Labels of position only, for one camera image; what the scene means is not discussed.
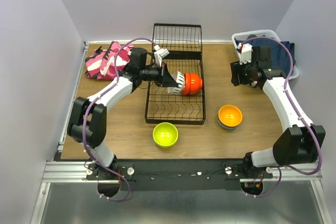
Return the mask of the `lime green bowl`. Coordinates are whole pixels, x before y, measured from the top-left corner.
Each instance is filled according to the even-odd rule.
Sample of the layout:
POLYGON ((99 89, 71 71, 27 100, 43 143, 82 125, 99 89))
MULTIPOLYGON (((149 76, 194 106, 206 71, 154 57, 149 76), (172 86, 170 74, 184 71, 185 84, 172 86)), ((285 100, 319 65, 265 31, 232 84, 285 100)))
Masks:
POLYGON ((177 142, 179 132, 175 125, 169 122, 162 122, 154 128, 152 137, 158 147, 169 148, 177 142))

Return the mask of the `orange bowl top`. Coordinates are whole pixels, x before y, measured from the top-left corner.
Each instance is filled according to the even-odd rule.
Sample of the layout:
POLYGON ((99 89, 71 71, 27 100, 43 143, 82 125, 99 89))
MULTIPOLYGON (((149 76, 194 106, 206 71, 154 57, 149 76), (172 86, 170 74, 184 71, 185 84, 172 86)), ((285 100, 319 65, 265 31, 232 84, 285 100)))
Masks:
POLYGON ((195 73, 190 73, 190 95, 197 94, 203 87, 203 80, 195 73))

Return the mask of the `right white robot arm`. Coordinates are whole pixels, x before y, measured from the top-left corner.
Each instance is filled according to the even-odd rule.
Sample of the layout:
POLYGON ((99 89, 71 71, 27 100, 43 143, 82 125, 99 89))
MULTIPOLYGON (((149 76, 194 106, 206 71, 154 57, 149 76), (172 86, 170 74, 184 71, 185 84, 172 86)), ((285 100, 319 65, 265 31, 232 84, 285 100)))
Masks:
POLYGON ((270 47, 242 44, 238 51, 239 60, 230 64, 232 84, 257 83, 271 101, 283 131, 271 148, 245 155, 242 173, 252 178, 261 168, 289 167, 303 175, 316 174, 322 165, 325 129, 303 112, 289 86, 289 76, 282 68, 273 67, 270 47))

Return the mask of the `white pink bowl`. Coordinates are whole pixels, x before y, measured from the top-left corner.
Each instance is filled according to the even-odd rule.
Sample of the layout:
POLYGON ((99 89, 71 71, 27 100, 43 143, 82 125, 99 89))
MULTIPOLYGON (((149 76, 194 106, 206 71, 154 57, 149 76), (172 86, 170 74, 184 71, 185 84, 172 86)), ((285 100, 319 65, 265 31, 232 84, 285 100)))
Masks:
POLYGON ((172 74, 172 77, 175 79, 176 82, 179 83, 178 88, 167 88, 167 93, 170 95, 178 95, 182 92, 184 88, 184 74, 177 71, 172 74))

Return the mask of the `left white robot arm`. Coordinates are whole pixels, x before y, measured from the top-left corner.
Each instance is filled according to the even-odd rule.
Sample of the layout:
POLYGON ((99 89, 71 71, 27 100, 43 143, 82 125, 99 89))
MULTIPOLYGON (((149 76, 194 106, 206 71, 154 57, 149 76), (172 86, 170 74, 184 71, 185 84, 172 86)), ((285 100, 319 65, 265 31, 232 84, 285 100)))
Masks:
POLYGON ((76 98, 73 103, 67 134, 84 146, 89 157, 99 166, 98 173, 104 179, 112 179, 117 172, 117 158, 104 140, 109 110, 134 92, 143 81, 154 82, 159 87, 179 87, 162 61, 169 51, 159 46, 154 49, 155 52, 150 54, 154 63, 147 65, 149 52, 143 48, 132 48, 130 61, 117 72, 110 84, 88 98, 76 98))

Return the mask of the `orange bowl bottom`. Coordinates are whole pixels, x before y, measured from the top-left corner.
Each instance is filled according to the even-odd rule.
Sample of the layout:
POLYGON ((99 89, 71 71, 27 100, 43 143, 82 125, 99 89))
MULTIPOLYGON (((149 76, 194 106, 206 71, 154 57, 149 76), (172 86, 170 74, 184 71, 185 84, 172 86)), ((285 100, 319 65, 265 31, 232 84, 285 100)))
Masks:
POLYGON ((184 74, 184 88, 182 90, 182 95, 190 95, 191 91, 191 74, 184 74))

